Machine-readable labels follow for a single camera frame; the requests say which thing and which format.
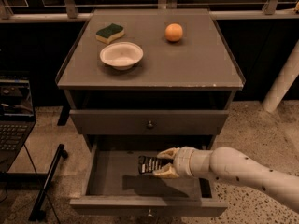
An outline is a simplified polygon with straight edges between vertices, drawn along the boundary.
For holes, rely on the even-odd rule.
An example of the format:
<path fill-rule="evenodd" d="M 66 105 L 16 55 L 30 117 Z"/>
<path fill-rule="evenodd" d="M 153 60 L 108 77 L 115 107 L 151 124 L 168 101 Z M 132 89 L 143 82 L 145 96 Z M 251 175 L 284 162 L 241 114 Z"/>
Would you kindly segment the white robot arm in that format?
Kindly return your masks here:
<path fill-rule="evenodd" d="M 204 178 L 250 187 L 299 212 L 298 176 L 265 167 L 234 148 L 199 150 L 172 147 L 160 152 L 157 157 L 173 162 L 153 171 L 156 177 Z"/>

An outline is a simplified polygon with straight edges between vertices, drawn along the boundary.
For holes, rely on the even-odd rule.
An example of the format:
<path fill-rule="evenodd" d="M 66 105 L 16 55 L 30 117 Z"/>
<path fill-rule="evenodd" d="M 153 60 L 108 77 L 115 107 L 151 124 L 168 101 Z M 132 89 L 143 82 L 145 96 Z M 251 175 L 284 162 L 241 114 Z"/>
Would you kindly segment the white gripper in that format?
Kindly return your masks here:
<path fill-rule="evenodd" d="M 195 178 L 191 170 L 191 157 L 195 149 L 193 147 L 171 147 L 157 154 L 159 159 L 173 160 L 173 165 L 168 163 L 161 169 L 153 171 L 153 175 L 159 178 Z"/>

